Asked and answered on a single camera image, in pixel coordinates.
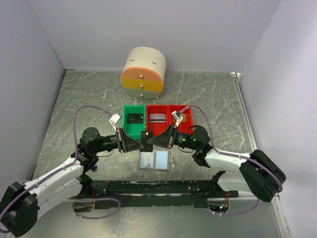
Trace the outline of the black VIP card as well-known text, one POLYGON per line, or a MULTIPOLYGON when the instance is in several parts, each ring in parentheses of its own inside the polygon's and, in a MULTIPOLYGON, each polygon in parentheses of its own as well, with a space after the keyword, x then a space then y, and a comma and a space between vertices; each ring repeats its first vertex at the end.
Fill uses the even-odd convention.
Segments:
POLYGON ((152 131, 141 131, 140 136, 140 152, 153 152, 153 145, 149 143, 149 140, 154 137, 152 131))

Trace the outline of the grey card holder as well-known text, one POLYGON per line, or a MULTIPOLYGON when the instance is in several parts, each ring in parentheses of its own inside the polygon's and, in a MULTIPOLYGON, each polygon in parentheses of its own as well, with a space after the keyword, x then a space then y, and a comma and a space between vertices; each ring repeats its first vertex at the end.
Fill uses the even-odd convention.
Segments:
POLYGON ((170 152, 166 150, 140 152, 138 169, 148 171, 170 171, 170 152))

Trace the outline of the light blue VIP card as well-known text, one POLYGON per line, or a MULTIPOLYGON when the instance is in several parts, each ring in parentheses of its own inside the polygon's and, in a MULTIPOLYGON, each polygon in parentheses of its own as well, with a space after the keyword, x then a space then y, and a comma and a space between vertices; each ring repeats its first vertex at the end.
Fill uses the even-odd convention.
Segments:
POLYGON ((154 169, 155 168, 155 153, 154 152, 141 152, 141 154, 140 154, 140 168, 141 169, 154 169))

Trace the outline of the red double plastic bin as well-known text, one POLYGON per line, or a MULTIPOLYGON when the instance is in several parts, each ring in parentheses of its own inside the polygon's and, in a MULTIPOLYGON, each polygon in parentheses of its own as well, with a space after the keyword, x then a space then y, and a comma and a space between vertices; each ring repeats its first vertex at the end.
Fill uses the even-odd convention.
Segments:
MULTIPOLYGON (((186 105, 146 105, 146 131, 152 131, 154 136, 163 133, 170 124, 176 124, 172 116, 174 111, 179 112, 186 105)), ((193 126, 191 109, 186 109, 181 113, 183 117, 178 126, 178 131, 191 133, 193 126)))

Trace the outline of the green plastic bin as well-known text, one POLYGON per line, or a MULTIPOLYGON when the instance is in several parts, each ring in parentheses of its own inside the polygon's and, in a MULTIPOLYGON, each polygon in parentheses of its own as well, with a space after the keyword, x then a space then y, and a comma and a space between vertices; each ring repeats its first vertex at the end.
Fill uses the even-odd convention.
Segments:
POLYGON ((140 140, 141 132, 146 130, 146 106, 124 105, 122 127, 131 138, 140 140))

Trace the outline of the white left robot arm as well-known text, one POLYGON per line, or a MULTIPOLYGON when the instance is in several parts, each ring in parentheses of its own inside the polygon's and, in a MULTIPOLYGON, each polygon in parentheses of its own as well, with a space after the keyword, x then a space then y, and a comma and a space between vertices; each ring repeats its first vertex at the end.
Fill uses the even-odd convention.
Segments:
POLYGON ((93 186, 86 175, 99 160, 97 153, 118 149, 121 153, 136 151, 143 145, 117 128, 114 135, 101 136, 94 127, 85 129, 75 152, 61 165, 25 184, 12 183, 0 201, 0 222, 15 237, 26 234, 37 220, 63 201, 79 195, 91 195, 93 186))

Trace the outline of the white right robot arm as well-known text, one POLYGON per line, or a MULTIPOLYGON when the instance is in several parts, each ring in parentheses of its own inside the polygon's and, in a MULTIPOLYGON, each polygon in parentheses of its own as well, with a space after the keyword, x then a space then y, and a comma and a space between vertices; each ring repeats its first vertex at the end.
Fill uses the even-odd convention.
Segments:
POLYGON ((174 145, 194 151, 192 158, 198 166, 219 167, 232 171, 242 177, 241 180, 220 177, 210 185, 211 194, 223 196, 229 190, 251 192, 256 198, 270 202, 283 190, 285 173, 261 150, 249 154, 239 154, 219 150, 211 145, 211 138, 202 126, 194 126, 190 134, 179 132, 175 125, 148 140, 157 147, 171 149, 174 145))

